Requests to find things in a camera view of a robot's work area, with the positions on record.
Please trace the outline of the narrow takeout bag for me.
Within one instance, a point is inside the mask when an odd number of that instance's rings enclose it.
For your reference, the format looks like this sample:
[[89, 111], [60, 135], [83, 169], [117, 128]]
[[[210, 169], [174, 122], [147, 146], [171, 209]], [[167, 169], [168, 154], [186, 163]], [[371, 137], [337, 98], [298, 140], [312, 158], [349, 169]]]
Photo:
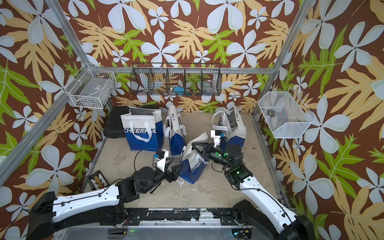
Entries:
[[187, 132], [181, 115], [174, 105], [168, 107], [168, 116], [163, 125], [163, 131], [165, 138], [169, 139], [171, 155], [180, 155], [187, 145], [185, 140]]

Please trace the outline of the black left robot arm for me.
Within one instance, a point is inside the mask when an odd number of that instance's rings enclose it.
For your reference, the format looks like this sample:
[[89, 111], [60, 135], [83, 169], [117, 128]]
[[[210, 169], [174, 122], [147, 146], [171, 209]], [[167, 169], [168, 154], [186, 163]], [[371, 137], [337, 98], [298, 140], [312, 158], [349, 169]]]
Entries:
[[45, 193], [30, 211], [26, 238], [42, 240], [62, 229], [91, 223], [102, 226], [123, 223], [127, 218], [126, 203], [138, 200], [164, 180], [176, 181], [183, 165], [167, 163], [165, 167], [163, 171], [143, 167], [128, 178], [88, 193], [59, 197], [55, 192]]

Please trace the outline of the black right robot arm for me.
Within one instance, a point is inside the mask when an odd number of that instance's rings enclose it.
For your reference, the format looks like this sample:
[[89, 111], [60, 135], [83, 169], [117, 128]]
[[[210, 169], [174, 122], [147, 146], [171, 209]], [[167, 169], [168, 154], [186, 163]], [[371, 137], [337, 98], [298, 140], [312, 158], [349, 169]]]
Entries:
[[235, 191], [245, 194], [233, 206], [236, 221], [253, 226], [270, 240], [314, 240], [312, 222], [304, 215], [298, 216], [281, 204], [260, 184], [243, 162], [242, 147], [227, 145], [225, 151], [213, 143], [193, 143], [192, 148], [204, 160], [223, 166], [226, 179]]

